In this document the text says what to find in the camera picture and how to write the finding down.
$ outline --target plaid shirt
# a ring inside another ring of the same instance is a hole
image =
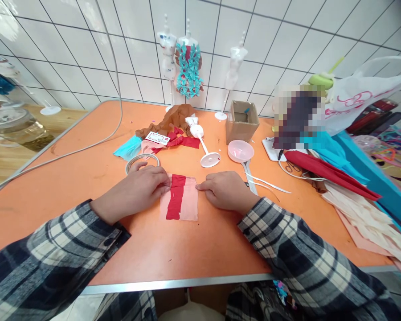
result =
[[[90,200],[0,251],[0,320],[48,320],[65,310],[130,238]],[[388,290],[313,233],[297,215],[261,199],[239,223],[248,241],[315,319],[399,320]],[[157,320],[151,291],[108,294],[96,320]],[[227,320],[291,320],[270,282],[239,285]]]

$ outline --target shirt button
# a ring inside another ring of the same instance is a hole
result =
[[[113,239],[106,239],[104,241],[104,246],[109,247],[113,243]]]
[[[151,316],[151,308],[148,307],[145,311],[144,311],[144,317],[150,317]]]

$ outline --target pink paper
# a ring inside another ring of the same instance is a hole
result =
[[[344,226],[348,230],[350,236],[352,237],[353,242],[355,243],[356,247],[362,248],[364,250],[368,250],[370,252],[374,252],[377,254],[382,254],[385,256],[392,256],[387,250],[381,248],[377,244],[371,242],[370,240],[365,239],[356,229],[356,227],[352,226],[346,216],[336,208],[337,214],[340,216]]]
[[[197,221],[197,189],[196,179],[186,177],[183,191],[183,201],[181,203],[180,221]],[[171,200],[171,191],[166,192],[160,198],[160,219],[166,220],[169,201]]]
[[[381,248],[377,244],[371,242],[370,240],[365,239],[356,229],[356,227],[352,226],[346,216],[336,208],[337,214],[340,216],[340,219],[342,220],[344,226],[349,232],[349,235],[351,236],[353,242],[355,243],[356,247],[362,248],[364,250],[368,250],[370,252],[382,254],[385,256],[389,256],[389,258],[392,260],[392,262],[395,264],[395,266],[398,268],[398,270],[401,271],[401,262],[395,258],[391,253],[389,253],[387,250],[384,248]]]
[[[141,142],[141,154],[153,154],[152,148],[163,148],[165,145],[152,142],[151,140],[143,140]]]

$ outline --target hand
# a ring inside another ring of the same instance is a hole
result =
[[[260,200],[236,172],[208,174],[206,181],[196,185],[196,188],[205,191],[206,198],[215,207],[234,210],[242,215],[247,214]]]
[[[171,181],[162,167],[146,165],[147,162],[133,164],[128,176],[90,203],[103,221],[113,225],[125,216],[141,212],[171,189]]]

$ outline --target cardboard box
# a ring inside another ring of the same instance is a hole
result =
[[[229,145],[232,140],[249,143],[259,124],[253,103],[233,100],[226,120],[226,144]]]

